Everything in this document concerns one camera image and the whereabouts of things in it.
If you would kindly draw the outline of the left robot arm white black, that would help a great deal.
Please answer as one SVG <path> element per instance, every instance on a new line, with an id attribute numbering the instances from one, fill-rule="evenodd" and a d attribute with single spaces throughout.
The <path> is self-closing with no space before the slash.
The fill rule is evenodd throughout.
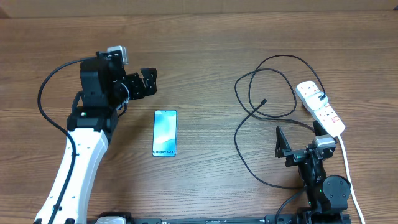
<path id="1" fill-rule="evenodd" d="M 62 128 L 42 107 L 44 87 L 39 88 L 40 114 L 66 136 L 65 153 L 44 205 L 35 223 L 86 223 L 88 202 L 99 164 L 114 130 L 131 100 L 157 91 L 155 68 L 127 74 L 127 50 L 119 45 L 94 57 L 77 61 L 82 89 L 75 95 L 67 127 Z"/>

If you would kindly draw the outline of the Samsung Galaxy smartphone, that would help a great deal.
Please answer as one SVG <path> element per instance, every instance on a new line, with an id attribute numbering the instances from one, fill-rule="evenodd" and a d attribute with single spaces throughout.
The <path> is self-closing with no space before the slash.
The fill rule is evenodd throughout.
<path id="1" fill-rule="evenodd" d="M 177 149 L 177 111 L 156 110 L 152 155 L 155 157 L 174 157 Z"/>

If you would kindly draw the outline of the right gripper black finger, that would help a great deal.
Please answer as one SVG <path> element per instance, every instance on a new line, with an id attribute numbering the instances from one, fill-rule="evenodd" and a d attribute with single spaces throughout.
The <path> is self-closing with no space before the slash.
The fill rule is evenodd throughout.
<path id="1" fill-rule="evenodd" d="M 326 130 L 318 121 L 313 122 L 313 129 L 316 136 L 323 136 L 326 134 Z"/>
<path id="2" fill-rule="evenodd" d="M 276 145 L 275 145 L 275 157 L 285 157 L 288 152 L 291 151 L 291 147 L 283 133 L 280 126 L 276 127 Z"/>

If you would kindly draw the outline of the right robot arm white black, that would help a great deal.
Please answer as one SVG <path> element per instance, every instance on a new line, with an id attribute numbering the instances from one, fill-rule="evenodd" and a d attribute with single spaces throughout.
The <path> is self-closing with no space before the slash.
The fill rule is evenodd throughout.
<path id="1" fill-rule="evenodd" d="M 350 223 L 348 209 L 351 182 L 340 175 L 327 175 L 323 166 L 333 157 L 336 149 L 334 137 L 319 122 L 313 122 L 315 137 L 305 149 L 293 150 L 280 126 L 276 127 L 275 156 L 285 158 L 287 167 L 298 167 L 303 190 L 288 198 L 278 209 L 272 223 Z M 307 194 L 308 207 L 301 207 L 293 215 L 281 215 L 283 208 L 302 193 Z"/>

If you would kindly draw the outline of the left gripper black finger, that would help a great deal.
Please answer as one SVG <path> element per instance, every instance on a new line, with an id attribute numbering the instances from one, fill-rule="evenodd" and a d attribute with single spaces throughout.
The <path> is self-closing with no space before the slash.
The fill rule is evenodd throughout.
<path id="1" fill-rule="evenodd" d="M 154 84 L 157 79 L 157 70 L 155 68 L 142 68 L 141 73 L 147 84 Z"/>
<path id="2" fill-rule="evenodd" d="M 152 96 L 155 94 L 155 82 L 143 81 L 143 95 Z"/>

